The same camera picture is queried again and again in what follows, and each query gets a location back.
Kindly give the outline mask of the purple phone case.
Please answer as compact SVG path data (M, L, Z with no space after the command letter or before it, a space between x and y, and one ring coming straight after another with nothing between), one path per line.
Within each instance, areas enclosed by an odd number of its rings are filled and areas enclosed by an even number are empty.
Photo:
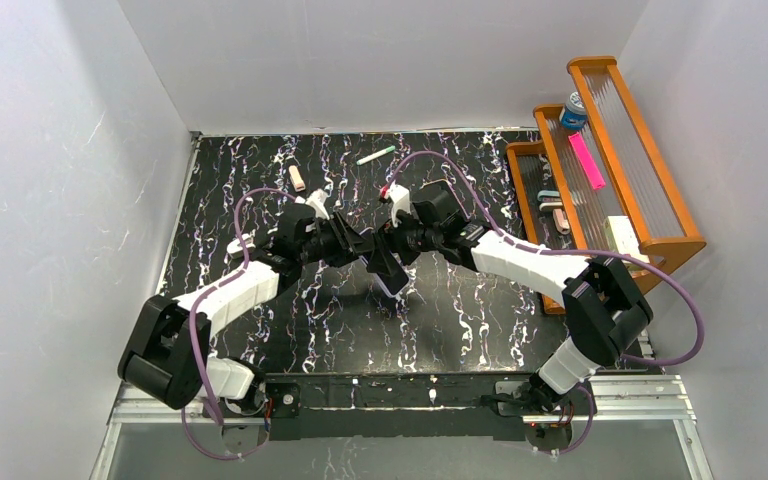
M366 271L388 297L397 297L409 283L408 274L379 233L367 228L360 235L372 245L369 252L360 255Z

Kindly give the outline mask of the beige cased smartphone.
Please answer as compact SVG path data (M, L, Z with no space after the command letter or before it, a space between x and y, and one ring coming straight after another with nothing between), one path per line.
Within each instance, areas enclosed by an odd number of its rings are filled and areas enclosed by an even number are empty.
M450 195L451 185L446 179L438 179L424 184L421 192L425 195Z

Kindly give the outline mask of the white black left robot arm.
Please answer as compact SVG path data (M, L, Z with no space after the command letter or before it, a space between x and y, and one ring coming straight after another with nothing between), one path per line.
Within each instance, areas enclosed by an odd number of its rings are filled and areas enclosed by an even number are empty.
M258 408L263 379L253 365L208 353L211 341L244 313L294 286L308 264L341 267L375 249L339 214L286 214L231 273L189 294L143 304L117 366L119 378L178 410L199 394Z

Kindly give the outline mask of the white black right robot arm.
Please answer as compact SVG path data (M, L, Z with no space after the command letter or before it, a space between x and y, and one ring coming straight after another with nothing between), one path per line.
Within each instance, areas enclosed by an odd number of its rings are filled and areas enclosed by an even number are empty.
M452 265L516 282L562 306L567 339L515 392L495 394L497 402L553 410L573 388L615 364L653 318L621 260L562 255L511 239L467 217L445 180L416 193L393 184L382 188L380 199L390 214L372 235L367 266L388 290L401 287L404 267L436 252Z

